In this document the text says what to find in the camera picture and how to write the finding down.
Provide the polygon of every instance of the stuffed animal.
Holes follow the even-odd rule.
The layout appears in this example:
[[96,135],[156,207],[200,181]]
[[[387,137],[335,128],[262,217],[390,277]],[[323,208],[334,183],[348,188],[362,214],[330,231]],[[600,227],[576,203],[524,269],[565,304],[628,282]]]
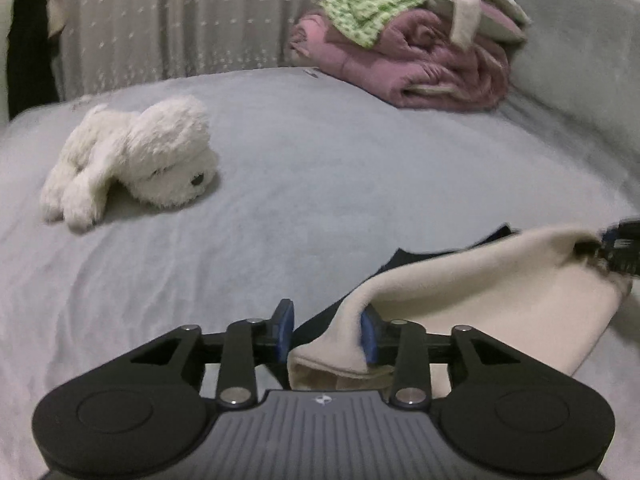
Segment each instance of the stuffed animal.
[[207,111],[190,96],[167,99],[142,113],[92,108],[47,177],[40,197],[45,220],[64,218],[74,230],[91,228],[102,218],[113,180],[158,207],[196,198],[218,165],[207,127]]

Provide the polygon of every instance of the curtain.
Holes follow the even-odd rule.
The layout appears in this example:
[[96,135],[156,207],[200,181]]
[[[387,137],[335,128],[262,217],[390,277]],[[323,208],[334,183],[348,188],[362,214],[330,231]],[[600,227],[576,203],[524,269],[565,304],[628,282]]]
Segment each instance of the curtain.
[[286,64],[318,0],[62,0],[65,99],[133,84]]

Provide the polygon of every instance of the bed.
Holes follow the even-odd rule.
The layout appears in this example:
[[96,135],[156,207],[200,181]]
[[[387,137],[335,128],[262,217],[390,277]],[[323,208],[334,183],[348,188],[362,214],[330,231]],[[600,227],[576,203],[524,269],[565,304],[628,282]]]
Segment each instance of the bed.
[[[16,118],[0,133],[0,476],[46,471],[30,433],[44,394],[176,326],[218,332],[268,317],[285,297],[299,324],[398,247],[463,247],[504,222],[598,229],[640,214],[638,94],[624,93],[640,82],[638,3],[598,0],[591,21],[558,33],[563,8],[593,0],[519,1],[536,27],[516,88],[487,113],[398,110],[311,69],[275,68],[133,86]],[[624,29],[612,30],[623,25],[608,17],[621,12]],[[589,59],[576,56],[585,44]],[[610,70],[615,82],[594,84]],[[622,93],[594,106],[611,92]],[[177,94],[209,110],[221,169],[207,193],[158,212],[115,188],[104,222],[84,235],[40,220],[47,171],[90,107],[142,110]],[[610,480],[640,468],[638,370],[636,290],[576,374],[616,413],[602,465]],[[264,370],[258,381],[274,386]],[[205,394],[213,384],[211,373]]]

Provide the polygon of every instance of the gray bedsheet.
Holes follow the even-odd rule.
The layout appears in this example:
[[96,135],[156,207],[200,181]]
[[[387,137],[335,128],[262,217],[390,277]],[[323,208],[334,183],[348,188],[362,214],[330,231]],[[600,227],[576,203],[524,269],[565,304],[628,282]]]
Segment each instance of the gray bedsheet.
[[[210,108],[215,189],[167,212],[113,189],[85,235],[40,221],[40,187],[89,107],[141,110],[186,93]],[[170,80],[24,114],[0,133],[0,478],[45,470],[30,432],[40,397],[127,349],[185,323],[214,332],[266,317],[283,297],[302,322],[398,247],[460,247],[506,221],[606,226],[639,212],[629,169],[594,132],[517,94],[488,114],[397,110],[302,69]],[[577,374],[618,418],[611,480],[640,468],[639,370],[632,299]]]

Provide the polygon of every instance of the black cloth hanging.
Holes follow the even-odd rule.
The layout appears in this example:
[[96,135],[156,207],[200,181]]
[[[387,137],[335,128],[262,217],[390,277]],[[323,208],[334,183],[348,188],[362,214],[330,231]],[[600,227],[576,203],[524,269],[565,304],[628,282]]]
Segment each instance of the black cloth hanging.
[[8,42],[9,118],[34,106],[59,102],[51,69],[47,0],[14,0]]
[[[469,248],[479,247],[485,244],[489,244],[491,242],[495,242],[516,234],[516,230],[512,230],[508,224],[501,226],[498,230],[493,232],[487,238],[481,240],[480,242],[472,245]],[[398,249],[395,254],[391,257],[391,259],[384,264],[382,267],[378,269],[378,271],[370,276],[377,276],[382,272],[386,272],[387,270],[396,269],[397,267],[402,267],[409,264],[414,264],[417,262],[423,262],[425,260],[430,260],[432,258],[437,258],[439,256],[446,256],[447,254],[452,254],[459,252],[460,250],[450,250],[443,251],[439,253],[409,253],[407,251],[403,251],[402,249]],[[319,312],[315,316],[313,316],[308,321],[304,322],[297,329],[294,330],[292,340],[291,340],[291,348],[295,348],[296,346],[300,346],[306,343],[311,343],[314,339],[320,337],[331,323],[332,319],[335,316],[335,313],[338,311],[338,307],[342,303],[346,296],[340,298],[340,300],[336,301],[331,306],[328,306],[322,312]]]

